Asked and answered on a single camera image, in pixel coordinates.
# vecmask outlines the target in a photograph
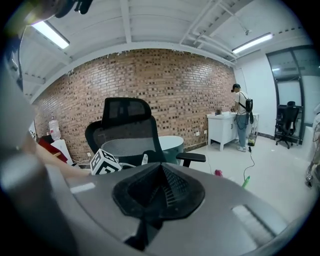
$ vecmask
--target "white ceiling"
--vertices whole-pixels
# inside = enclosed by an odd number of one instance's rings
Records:
[[[278,0],[93,0],[87,14],[71,11],[49,22],[70,45],[61,50],[33,27],[26,29],[20,60],[23,91],[31,102],[63,74],[106,54],[166,48],[232,66],[252,51],[308,37]],[[269,32],[272,40],[238,55],[231,53]]]

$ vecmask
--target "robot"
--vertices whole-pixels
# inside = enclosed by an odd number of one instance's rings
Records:
[[[66,255],[276,253],[304,218],[289,226],[271,206],[230,180],[161,162],[64,179],[56,167],[21,150],[34,119],[21,90],[19,49],[25,26],[64,17],[75,4],[74,10],[85,14],[91,3],[29,0],[4,30],[8,44],[0,64],[0,185],[8,203],[3,211],[14,213],[16,232]],[[157,185],[150,185],[152,175],[161,177]],[[168,182],[170,177],[180,185]],[[162,196],[143,198],[158,189],[163,189]]]

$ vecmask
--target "pink object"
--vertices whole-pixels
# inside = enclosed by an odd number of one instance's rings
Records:
[[[214,171],[214,175],[223,177],[223,175],[222,175],[222,170],[216,169],[216,170]]]

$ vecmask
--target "brick wall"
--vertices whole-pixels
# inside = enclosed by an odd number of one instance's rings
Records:
[[[149,103],[159,136],[181,136],[191,149],[205,142],[206,114],[230,109],[234,83],[232,68],[196,54],[166,49],[115,53],[78,66],[45,90],[34,102],[36,132],[46,135],[53,112],[71,157],[86,160],[91,150],[85,129],[101,120],[105,98],[137,97]]]

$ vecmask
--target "white cabinet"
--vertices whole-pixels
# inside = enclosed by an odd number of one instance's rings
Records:
[[[259,114],[254,113],[254,123],[247,126],[247,132],[251,130],[258,131]],[[235,140],[238,137],[237,124],[235,123],[236,114],[228,113],[226,115],[208,114],[208,145],[211,140],[220,143],[220,151],[224,149],[224,145]]]

